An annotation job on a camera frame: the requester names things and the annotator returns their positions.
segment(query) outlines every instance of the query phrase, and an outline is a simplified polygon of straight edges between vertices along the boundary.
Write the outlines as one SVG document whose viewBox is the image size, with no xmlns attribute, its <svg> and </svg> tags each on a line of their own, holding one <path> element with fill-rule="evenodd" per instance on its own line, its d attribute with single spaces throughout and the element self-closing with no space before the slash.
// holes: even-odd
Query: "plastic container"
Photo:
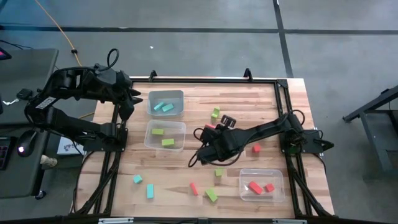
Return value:
<svg viewBox="0 0 398 224">
<path fill-rule="evenodd" d="M 154 107 L 163 102 L 164 106 L 173 104 L 174 108 L 163 112 L 162 109 L 155 110 Z M 181 90 L 150 91 L 148 94 L 148 114 L 152 116 L 168 117 L 182 115 L 184 111 L 184 92 Z"/>
<path fill-rule="evenodd" d="M 163 129 L 163 135 L 152 134 L 152 129 Z M 184 148 L 185 132 L 187 126 L 184 122 L 150 120 L 145 133 L 144 144 L 146 147 L 156 150 L 167 150 L 180 152 Z M 162 146 L 163 139 L 174 139 L 174 145 L 169 147 Z"/>
<path fill-rule="evenodd" d="M 263 191 L 254 193 L 249 189 L 250 182 L 255 181 Z M 266 192 L 265 186 L 273 184 L 275 189 Z M 239 174 L 239 193 L 245 201 L 283 202 L 285 200 L 284 177 L 279 170 L 272 169 L 241 169 Z"/>
</svg>

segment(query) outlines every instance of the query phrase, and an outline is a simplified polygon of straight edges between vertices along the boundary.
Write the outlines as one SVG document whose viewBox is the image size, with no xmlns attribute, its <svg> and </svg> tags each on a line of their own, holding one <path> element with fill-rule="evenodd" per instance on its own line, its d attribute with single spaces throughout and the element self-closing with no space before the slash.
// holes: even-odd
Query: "black table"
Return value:
<svg viewBox="0 0 398 224">
<path fill-rule="evenodd" d="M 58 50 L 15 50 L 9 51 L 12 59 L 0 61 L 0 93 L 2 100 L 12 101 L 22 88 L 42 88 L 53 72 Z M 0 114 L 0 135 L 19 137 L 32 129 L 24 116 L 25 101 L 4 106 Z M 44 171 L 40 158 L 47 147 L 49 134 L 37 136 L 35 149 L 29 157 L 20 157 L 14 148 L 6 170 L 0 170 L 0 198 L 16 198 L 37 195 Z"/>
</svg>

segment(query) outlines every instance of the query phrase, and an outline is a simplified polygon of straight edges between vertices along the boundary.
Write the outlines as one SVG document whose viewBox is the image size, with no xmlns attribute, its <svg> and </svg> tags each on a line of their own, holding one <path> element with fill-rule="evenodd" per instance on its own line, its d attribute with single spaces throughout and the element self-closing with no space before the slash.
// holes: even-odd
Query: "wooden table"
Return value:
<svg viewBox="0 0 398 224">
<path fill-rule="evenodd" d="M 293 109 L 305 113 L 305 129 L 313 128 L 304 80 L 288 79 L 288 83 Z M 119 167 L 112 207 L 113 217 L 294 217 L 285 157 L 280 153 L 277 136 L 258 141 L 262 146 L 258 155 L 251 152 L 252 144 L 247 145 L 239 161 L 227 167 L 219 179 L 214 175 L 215 166 L 201 166 L 198 163 L 193 168 L 187 167 L 189 158 L 201 146 L 201 142 L 193 137 L 193 130 L 210 123 L 214 107 L 221 108 L 221 115 L 227 114 L 235 118 L 236 128 L 250 128 L 276 119 L 278 114 L 272 85 L 135 83 L 134 89 L 142 93 L 140 97 L 144 101 L 136 105 L 135 112 L 127 122 L 129 136 Z M 151 119 L 147 115 L 147 96 L 150 91 L 156 90 L 184 92 L 184 116 L 169 119 L 183 121 L 187 125 L 185 146 L 180 153 L 155 151 L 144 145 L 147 123 Z M 110 122 L 113 108 L 111 103 L 98 103 L 94 122 Z M 78 184 L 78 208 L 88 200 L 98 185 L 103 157 L 102 152 L 94 153 L 83 168 Z M 303 164 L 309 189 L 324 208 L 333 213 L 322 163 L 315 156 L 304 154 Z M 280 170 L 284 176 L 285 200 L 281 203 L 243 201 L 239 196 L 239 171 L 242 168 Z M 142 176 L 143 183 L 134 184 L 132 178 L 136 174 Z M 192 195 L 190 182 L 196 184 L 199 196 Z M 155 186 L 155 198 L 152 200 L 146 199 L 146 184 Z M 210 187 L 218 196 L 215 203 L 205 195 L 205 190 Z M 300 190 L 298 197 L 300 208 L 305 212 Z"/>
</svg>

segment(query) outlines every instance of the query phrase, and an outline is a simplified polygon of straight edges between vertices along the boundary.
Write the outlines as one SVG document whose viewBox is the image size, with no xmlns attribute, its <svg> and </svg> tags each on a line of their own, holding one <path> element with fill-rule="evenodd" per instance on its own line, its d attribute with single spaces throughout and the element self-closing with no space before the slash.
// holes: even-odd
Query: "block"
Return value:
<svg viewBox="0 0 398 224">
<path fill-rule="evenodd" d="M 254 181 L 249 183 L 249 188 L 256 194 L 261 194 L 262 193 L 262 188 L 255 183 Z"/>
<path fill-rule="evenodd" d="M 220 108 L 217 106 L 214 108 L 213 113 L 211 114 L 211 117 L 218 118 L 219 115 L 220 115 Z"/>
<path fill-rule="evenodd" d="M 135 175 L 133 177 L 133 179 L 134 179 L 134 183 L 136 183 L 136 184 L 139 184 L 142 182 L 142 177 L 140 175 Z"/>
<path fill-rule="evenodd" d="M 164 130 L 160 128 L 154 128 L 152 129 L 151 133 L 154 135 L 164 135 Z"/>
<path fill-rule="evenodd" d="M 174 146 L 174 139 L 163 139 L 162 146 L 163 147 Z"/>
<path fill-rule="evenodd" d="M 272 192 L 273 190 L 275 190 L 273 184 L 267 184 L 264 188 L 266 189 L 266 192 Z"/>
<path fill-rule="evenodd" d="M 154 185 L 147 184 L 147 198 L 154 198 Z"/>
<path fill-rule="evenodd" d="M 194 196 L 198 196 L 198 191 L 197 191 L 197 188 L 195 187 L 195 184 L 191 183 L 190 185 L 191 185 L 191 189 L 192 189 Z"/>
<path fill-rule="evenodd" d="M 216 129 L 216 126 L 212 125 L 212 124 L 206 124 L 205 127 L 211 128 L 211 129 Z"/>
<path fill-rule="evenodd" d="M 162 111 L 163 112 L 168 112 L 169 110 L 171 110 L 173 108 L 174 108 L 174 105 L 171 103 L 169 105 L 166 105 L 166 106 L 162 107 Z"/>
<path fill-rule="evenodd" d="M 215 170 L 216 177 L 221 177 L 223 175 L 223 171 L 224 171 L 223 168 L 217 168 Z"/>
<path fill-rule="evenodd" d="M 209 198 L 210 198 L 210 200 L 211 200 L 212 202 L 217 201 L 217 195 L 214 194 L 213 189 L 207 189 L 207 190 L 206 190 L 206 194 L 207 194 L 207 196 L 209 196 Z"/>
<path fill-rule="evenodd" d="M 261 146 L 260 146 L 260 144 L 258 144 L 258 143 L 256 143 L 256 144 L 253 146 L 253 148 L 252 148 L 252 151 L 255 152 L 255 153 L 260 152 L 260 150 L 261 150 Z"/>
<path fill-rule="evenodd" d="M 160 103 L 158 103 L 155 107 L 154 107 L 154 110 L 155 111 L 158 111 L 159 109 L 161 109 L 161 107 L 164 105 L 164 102 L 160 102 Z"/>
</svg>

